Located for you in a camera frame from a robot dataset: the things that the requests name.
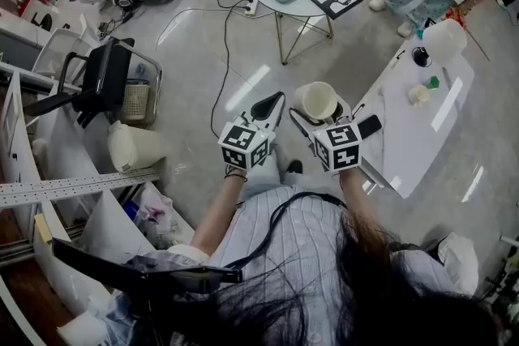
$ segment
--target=small box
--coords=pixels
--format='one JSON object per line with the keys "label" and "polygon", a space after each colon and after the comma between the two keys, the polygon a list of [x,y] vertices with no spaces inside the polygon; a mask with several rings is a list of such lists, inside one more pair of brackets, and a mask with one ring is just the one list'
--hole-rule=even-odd
{"label": "small box", "polygon": [[274,134],[227,122],[218,140],[224,162],[243,170],[251,170],[269,154],[271,135]]}
{"label": "small box", "polygon": [[362,137],[356,122],[315,130],[313,135],[315,155],[325,170],[336,172],[360,164]]}

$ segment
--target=black shoe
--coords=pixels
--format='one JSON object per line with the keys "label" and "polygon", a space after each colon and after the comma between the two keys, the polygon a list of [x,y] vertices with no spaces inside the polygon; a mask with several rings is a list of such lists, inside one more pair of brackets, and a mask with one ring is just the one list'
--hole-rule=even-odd
{"label": "black shoe", "polygon": [[302,162],[298,159],[294,159],[289,163],[289,167],[286,168],[287,173],[299,173],[302,174]]}

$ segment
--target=black strap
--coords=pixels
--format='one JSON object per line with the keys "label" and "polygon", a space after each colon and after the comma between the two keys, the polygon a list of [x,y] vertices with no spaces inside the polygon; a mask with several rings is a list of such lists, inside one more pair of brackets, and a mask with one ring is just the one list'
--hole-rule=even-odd
{"label": "black strap", "polygon": [[276,208],[276,210],[272,213],[270,216],[270,223],[268,225],[268,231],[267,235],[265,235],[265,238],[262,240],[262,242],[256,247],[254,251],[252,251],[249,255],[246,257],[237,259],[236,261],[231,262],[230,264],[227,264],[225,268],[232,268],[232,269],[241,269],[244,268],[250,261],[252,261],[254,258],[258,258],[260,255],[264,254],[264,252],[267,250],[268,245],[270,244],[270,241],[272,239],[272,234],[274,232],[274,229],[276,225],[279,223],[279,220],[283,213],[285,213],[286,209],[290,206],[290,204],[301,198],[306,197],[317,197],[321,198],[326,202],[333,203],[337,206],[342,206],[347,209],[347,206],[344,202],[342,202],[339,198],[336,198],[335,196],[331,196],[330,194],[319,194],[316,192],[299,192],[298,194],[295,194],[287,201],[283,202],[279,207]]}

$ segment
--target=black phone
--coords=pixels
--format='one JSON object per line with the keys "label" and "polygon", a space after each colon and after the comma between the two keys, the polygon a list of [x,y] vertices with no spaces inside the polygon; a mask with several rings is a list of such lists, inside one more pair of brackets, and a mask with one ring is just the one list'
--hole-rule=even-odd
{"label": "black phone", "polygon": [[358,130],[362,140],[376,133],[381,128],[382,124],[380,124],[380,120],[375,114],[358,123]]}

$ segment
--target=white table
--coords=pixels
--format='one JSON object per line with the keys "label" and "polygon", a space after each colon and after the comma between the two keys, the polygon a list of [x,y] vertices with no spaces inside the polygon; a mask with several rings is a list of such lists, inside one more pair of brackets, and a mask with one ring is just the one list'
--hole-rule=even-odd
{"label": "white table", "polygon": [[[417,66],[411,56],[417,46],[422,46],[417,37],[404,42],[353,111],[355,121],[376,114],[383,126],[362,144],[362,170],[402,198],[413,192],[440,152],[474,80],[474,70],[461,55],[445,69],[434,62],[428,68]],[[421,108],[414,107],[409,90],[433,75],[440,88],[430,92]],[[449,91],[455,99],[447,99]]]}
{"label": "white table", "polygon": [[[292,51],[294,50],[294,46],[298,43],[299,37],[301,37],[305,28],[310,28],[312,30],[316,30],[317,32],[321,32],[322,34],[324,34],[326,36],[324,41],[326,39],[333,38],[332,22],[328,16],[326,16],[326,19],[328,21],[328,31],[325,31],[321,28],[317,28],[316,26],[308,23],[310,18],[324,15],[324,12],[321,9],[319,9],[317,7],[317,5],[314,4],[311,0],[294,0],[293,2],[289,2],[289,3],[279,3],[277,0],[258,0],[258,1],[263,3],[266,7],[269,7],[270,9],[272,9],[274,11],[274,15],[276,18],[277,39],[279,42],[279,52],[280,52],[280,56],[281,56],[281,63],[283,65],[286,65],[288,63],[290,55],[292,54]],[[283,15],[287,15],[290,18],[296,19],[303,23],[303,26],[301,27],[295,42],[292,44],[292,47],[290,48],[289,52],[286,55],[283,54],[283,36],[282,36],[282,30],[281,30],[281,17]],[[306,19],[301,20],[301,19],[298,19],[296,16],[304,17]],[[292,59],[296,58],[301,53],[306,52],[307,50],[316,47],[320,43],[321,43],[321,41],[300,51],[299,53],[292,56]]]}

